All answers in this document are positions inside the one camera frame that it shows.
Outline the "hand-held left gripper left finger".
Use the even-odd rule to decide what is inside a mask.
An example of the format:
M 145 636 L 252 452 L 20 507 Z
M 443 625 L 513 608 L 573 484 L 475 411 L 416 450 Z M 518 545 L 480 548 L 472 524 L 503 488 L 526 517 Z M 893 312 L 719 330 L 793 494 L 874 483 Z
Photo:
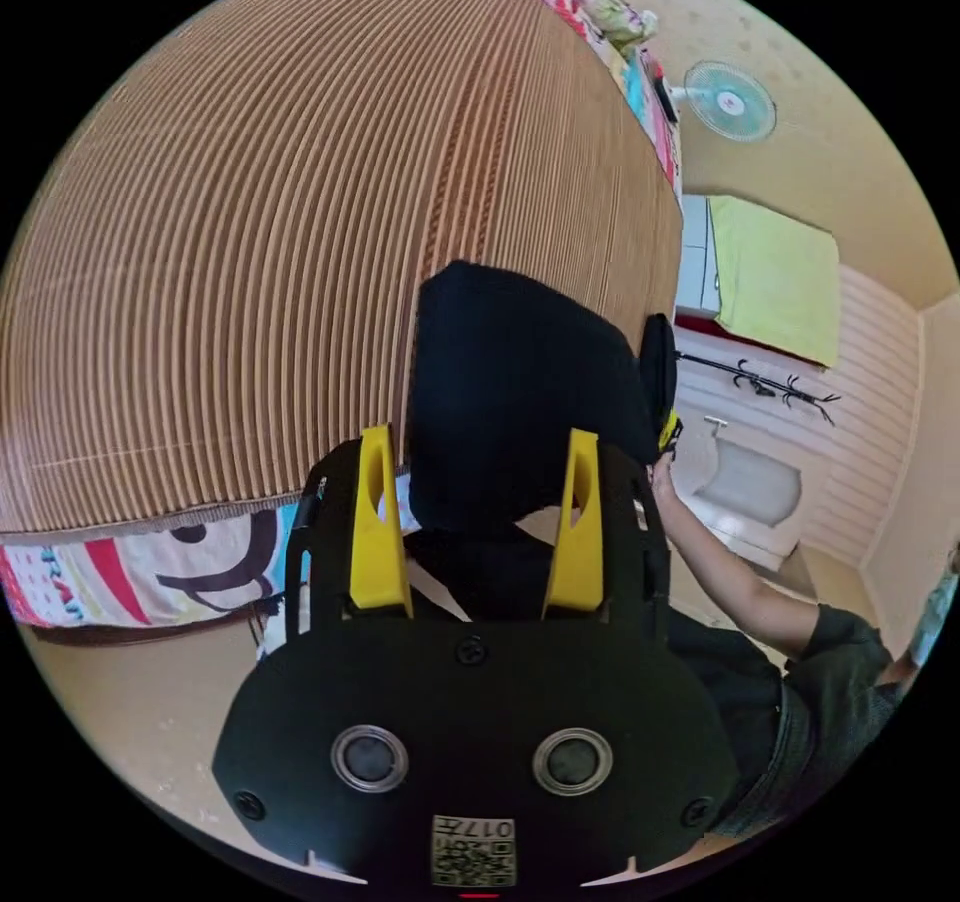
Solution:
M 365 429 L 360 440 L 350 599 L 362 612 L 414 613 L 387 425 Z

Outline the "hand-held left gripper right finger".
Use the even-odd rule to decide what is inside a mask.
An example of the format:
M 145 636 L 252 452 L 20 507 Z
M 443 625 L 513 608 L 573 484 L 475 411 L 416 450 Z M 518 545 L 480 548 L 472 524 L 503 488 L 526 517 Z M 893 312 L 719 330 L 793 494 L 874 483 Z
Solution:
M 596 611 L 604 598 L 598 438 L 573 429 L 543 612 Z

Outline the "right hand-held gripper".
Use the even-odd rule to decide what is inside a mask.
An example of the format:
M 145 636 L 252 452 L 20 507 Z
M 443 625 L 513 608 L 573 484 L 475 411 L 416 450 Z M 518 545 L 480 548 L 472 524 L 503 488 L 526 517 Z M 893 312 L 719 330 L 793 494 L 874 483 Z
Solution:
M 673 326 L 667 315 L 650 315 L 639 352 L 639 375 L 656 436 L 658 457 L 672 454 L 683 425 L 675 407 L 678 370 Z

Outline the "person's right hand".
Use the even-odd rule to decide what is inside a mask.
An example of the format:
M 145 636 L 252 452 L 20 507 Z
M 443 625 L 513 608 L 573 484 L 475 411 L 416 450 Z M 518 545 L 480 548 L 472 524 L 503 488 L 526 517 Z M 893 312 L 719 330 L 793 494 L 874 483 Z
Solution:
M 660 513 L 669 510 L 678 501 L 672 474 L 673 455 L 663 454 L 656 463 L 647 467 L 647 475 L 655 504 Z

